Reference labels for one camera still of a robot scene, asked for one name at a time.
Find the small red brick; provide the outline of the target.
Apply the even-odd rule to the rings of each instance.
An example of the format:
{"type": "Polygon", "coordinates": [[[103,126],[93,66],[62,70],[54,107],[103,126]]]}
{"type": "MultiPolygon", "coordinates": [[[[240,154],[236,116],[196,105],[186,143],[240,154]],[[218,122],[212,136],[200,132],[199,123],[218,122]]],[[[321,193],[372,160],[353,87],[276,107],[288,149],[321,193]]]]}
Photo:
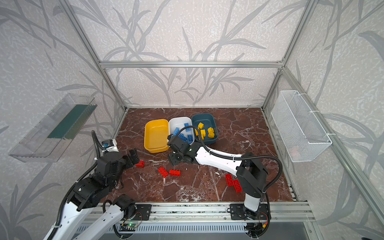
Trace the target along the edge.
{"type": "Polygon", "coordinates": [[[136,167],[138,168],[143,168],[145,166],[145,162],[144,161],[139,161],[137,164],[136,164],[136,167]]]}

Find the blue brick group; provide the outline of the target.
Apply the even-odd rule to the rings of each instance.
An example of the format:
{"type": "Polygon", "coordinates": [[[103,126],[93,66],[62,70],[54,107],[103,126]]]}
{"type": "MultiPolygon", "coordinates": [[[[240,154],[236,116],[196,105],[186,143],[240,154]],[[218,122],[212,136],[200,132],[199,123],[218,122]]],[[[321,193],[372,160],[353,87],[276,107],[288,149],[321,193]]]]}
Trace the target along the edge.
{"type": "Polygon", "coordinates": [[[186,128],[186,131],[187,131],[187,132],[191,130],[191,128],[188,128],[188,126],[190,126],[189,123],[184,123],[184,126],[187,127],[187,128],[186,128]]]}

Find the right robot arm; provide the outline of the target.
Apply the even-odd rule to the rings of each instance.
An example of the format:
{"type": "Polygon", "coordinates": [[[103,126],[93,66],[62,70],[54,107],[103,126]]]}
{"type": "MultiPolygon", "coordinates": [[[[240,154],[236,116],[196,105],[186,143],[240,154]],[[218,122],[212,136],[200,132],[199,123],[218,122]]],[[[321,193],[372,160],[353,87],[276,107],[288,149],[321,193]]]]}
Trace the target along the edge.
{"type": "Polygon", "coordinates": [[[168,136],[167,145],[172,149],[168,159],[173,166],[180,163],[211,166],[236,176],[246,194],[242,219],[255,220],[259,216],[260,203],[267,197],[267,189],[281,177],[283,172],[282,162],[274,156],[255,156],[251,153],[233,155],[208,148],[204,143],[188,144],[174,135],[168,136]],[[269,172],[261,159],[270,159],[278,164],[278,173],[269,183],[267,183],[269,172]]]}

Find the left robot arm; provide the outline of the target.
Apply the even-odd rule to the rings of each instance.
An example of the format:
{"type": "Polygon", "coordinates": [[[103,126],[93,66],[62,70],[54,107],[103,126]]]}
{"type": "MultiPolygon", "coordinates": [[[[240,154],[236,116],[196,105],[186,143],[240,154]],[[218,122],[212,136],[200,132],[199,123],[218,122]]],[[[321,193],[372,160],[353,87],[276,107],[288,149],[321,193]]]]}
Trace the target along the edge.
{"type": "MultiPolygon", "coordinates": [[[[63,199],[57,221],[45,236],[46,240],[71,240],[78,227],[118,184],[122,173],[140,161],[137,150],[123,156],[119,151],[105,151],[96,161],[96,170],[74,184],[63,199]]],[[[137,213],[136,202],[127,195],[114,200],[108,209],[77,240],[98,240],[110,227],[137,213]]]]}

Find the white plastic bin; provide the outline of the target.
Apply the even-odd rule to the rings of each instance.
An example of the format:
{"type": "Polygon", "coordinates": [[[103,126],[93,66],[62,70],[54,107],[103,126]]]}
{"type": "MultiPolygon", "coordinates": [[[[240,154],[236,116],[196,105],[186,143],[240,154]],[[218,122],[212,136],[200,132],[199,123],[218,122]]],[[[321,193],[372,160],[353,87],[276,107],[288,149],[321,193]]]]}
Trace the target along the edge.
{"type": "MultiPolygon", "coordinates": [[[[177,118],[172,118],[170,121],[169,121],[169,134],[173,134],[175,128],[179,128],[180,130],[183,129],[185,126],[184,126],[184,123],[189,123],[190,126],[192,125],[192,120],[189,118],[189,117],[177,117],[177,118]]],[[[194,129],[191,128],[190,131],[186,131],[183,130],[181,132],[181,134],[184,134],[186,137],[188,135],[192,135],[194,137],[194,140],[195,140],[195,133],[194,133],[194,129]]]]}

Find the yellow plastic bin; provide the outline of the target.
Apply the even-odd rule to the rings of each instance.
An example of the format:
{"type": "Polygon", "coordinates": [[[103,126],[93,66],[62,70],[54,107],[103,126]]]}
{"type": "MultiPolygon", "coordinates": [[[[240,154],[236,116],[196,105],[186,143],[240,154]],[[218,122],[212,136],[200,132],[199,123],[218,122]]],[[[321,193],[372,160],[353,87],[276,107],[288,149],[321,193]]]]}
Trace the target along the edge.
{"type": "Polygon", "coordinates": [[[145,125],[144,147],[152,154],[169,149],[169,122],[165,119],[149,121],[145,125]]]}

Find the teal plastic bin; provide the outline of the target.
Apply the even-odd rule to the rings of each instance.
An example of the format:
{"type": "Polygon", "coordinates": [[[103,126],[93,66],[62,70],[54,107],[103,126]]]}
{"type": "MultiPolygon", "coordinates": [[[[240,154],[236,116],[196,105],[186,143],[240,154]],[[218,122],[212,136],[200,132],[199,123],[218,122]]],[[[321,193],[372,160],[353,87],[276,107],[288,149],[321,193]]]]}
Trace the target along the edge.
{"type": "Polygon", "coordinates": [[[192,123],[195,127],[198,127],[199,123],[204,124],[203,130],[206,131],[206,136],[204,137],[204,142],[206,145],[211,145],[214,144],[217,139],[219,138],[219,132],[217,128],[217,124],[215,122],[214,116],[209,114],[209,113],[202,113],[202,114],[197,114],[192,117],[192,123]],[[215,137],[213,139],[208,137],[208,128],[213,128],[215,137]]]}

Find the green circuit board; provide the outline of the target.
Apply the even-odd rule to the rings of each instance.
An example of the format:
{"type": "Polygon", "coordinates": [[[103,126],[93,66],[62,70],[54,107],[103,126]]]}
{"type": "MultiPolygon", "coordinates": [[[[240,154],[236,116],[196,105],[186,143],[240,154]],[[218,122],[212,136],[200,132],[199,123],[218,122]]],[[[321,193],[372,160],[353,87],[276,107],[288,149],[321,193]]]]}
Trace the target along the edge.
{"type": "Polygon", "coordinates": [[[138,227],[139,227],[139,224],[136,224],[136,223],[121,224],[119,227],[119,231],[120,232],[135,232],[138,227]]]}

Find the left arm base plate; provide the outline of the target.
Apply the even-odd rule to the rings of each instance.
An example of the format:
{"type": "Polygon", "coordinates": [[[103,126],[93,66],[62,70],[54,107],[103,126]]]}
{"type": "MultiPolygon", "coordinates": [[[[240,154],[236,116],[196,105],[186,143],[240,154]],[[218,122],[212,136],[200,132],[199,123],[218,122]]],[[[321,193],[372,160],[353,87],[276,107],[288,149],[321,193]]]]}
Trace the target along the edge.
{"type": "Polygon", "coordinates": [[[151,204],[136,204],[134,215],[130,218],[132,221],[148,221],[151,215],[151,204]]]}

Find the clear plastic wall tray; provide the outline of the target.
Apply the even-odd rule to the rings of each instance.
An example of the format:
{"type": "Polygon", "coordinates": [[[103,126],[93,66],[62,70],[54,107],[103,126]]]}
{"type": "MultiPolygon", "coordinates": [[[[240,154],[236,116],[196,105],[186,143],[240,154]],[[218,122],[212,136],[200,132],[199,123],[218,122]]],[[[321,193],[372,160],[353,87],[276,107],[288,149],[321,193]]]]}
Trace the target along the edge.
{"type": "Polygon", "coordinates": [[[23,163],[55,163],[97,108],[94,97],[67,94],[10,152],[23,163]]]}

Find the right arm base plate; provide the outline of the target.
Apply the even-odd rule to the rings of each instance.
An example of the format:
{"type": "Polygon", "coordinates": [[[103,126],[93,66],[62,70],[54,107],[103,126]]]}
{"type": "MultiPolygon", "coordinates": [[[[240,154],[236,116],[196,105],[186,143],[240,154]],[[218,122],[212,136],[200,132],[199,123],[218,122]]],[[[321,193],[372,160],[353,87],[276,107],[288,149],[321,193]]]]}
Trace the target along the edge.
{"type": "Polygon", "coordinates": [[[261,203],[257,211],[247,209],[243,204],[230,204],[231,220],[258,220],[268,221],[271,217],[268,204],[261,203]]]}

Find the aluminium front rail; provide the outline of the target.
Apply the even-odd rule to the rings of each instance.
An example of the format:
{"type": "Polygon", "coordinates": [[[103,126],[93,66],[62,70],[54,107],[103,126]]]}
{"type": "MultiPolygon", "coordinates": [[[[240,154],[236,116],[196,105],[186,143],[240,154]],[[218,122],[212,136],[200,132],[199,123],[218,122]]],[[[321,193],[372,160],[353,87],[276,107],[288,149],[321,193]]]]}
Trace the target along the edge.
{"type": "MultiPolygon", "coordinates": [[[[258,222],[231,220],[230,202],[164,202],[152,205],[148,221],[137,223],[226,223],[258,222]]],[[[316,219],[307,202],[271,202],[268,222],[314,222],[316,219]]]]}

